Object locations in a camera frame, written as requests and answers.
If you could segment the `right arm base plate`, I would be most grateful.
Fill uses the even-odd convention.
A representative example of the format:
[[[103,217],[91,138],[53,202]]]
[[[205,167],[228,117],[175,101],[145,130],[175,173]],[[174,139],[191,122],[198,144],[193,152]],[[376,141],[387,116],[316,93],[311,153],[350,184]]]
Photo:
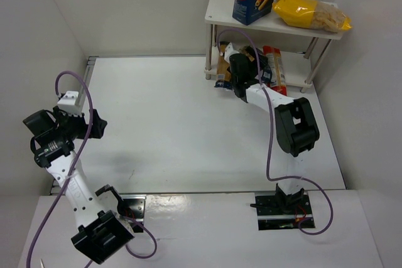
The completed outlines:
[[[307,194],[301,201],[283,211],[273,192],[255,194],[254,203],[250,207],[256,210],[258,230],[288,230],[298,229],[302,222],[302,228],[315,228],[314,217]]]

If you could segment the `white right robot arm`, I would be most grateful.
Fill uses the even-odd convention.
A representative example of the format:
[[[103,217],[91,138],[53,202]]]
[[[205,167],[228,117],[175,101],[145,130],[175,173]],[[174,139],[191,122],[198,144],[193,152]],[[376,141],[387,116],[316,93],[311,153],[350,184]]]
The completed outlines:
[[[241,53],[229,57],[231,84],[236,97],[269,114],[266,176],[276,183],[275,203],[292,212],[303,199],[302,153],[310,151],[320,132],[308,99],[294,99],[261,84],[262,75]]]

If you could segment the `tricolor fusilli pasta bag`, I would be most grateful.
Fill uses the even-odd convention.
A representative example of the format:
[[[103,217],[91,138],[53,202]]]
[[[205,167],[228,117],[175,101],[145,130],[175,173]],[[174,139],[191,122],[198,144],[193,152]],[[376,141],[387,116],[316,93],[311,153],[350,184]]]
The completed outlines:
[[[240,48],[240,53],[247,56],[249,60],[249,66],[252,72],[256,73],[258,71],[257,61],[256,58],[259,58],[259,65],[260,65],[260,76],[261,80],[267,86],[270,86],[271,80],[273,77],[272,69],[269,65],[268,57],[264,55],[264,53],[258,48],[257,54],[254,51],[254,48],[250,45],[243,46]]]

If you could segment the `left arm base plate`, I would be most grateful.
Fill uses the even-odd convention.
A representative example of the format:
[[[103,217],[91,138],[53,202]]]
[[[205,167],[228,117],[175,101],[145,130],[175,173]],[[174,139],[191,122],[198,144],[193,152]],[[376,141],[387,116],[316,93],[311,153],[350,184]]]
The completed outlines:
[[[144,195],[122,195],[117,202],[118,213],[144,224],[146,197]]]

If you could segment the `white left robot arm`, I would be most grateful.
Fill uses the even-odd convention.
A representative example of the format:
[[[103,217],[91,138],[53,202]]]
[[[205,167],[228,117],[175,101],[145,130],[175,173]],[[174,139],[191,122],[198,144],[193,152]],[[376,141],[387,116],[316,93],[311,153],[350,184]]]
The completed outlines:
[[[46,169],[69,200],[78,228],[71,241],[74,247],[96,264],[102,264],[134,237],[124,218],[124,202],[119,193],[105,185],[97,191],[89,187],[74,140],[100,139],[107,122],[96,111],[89,126],[83,114],[72,115],[58,107],[39,110],[24,119],[31,131],[35,163]]]

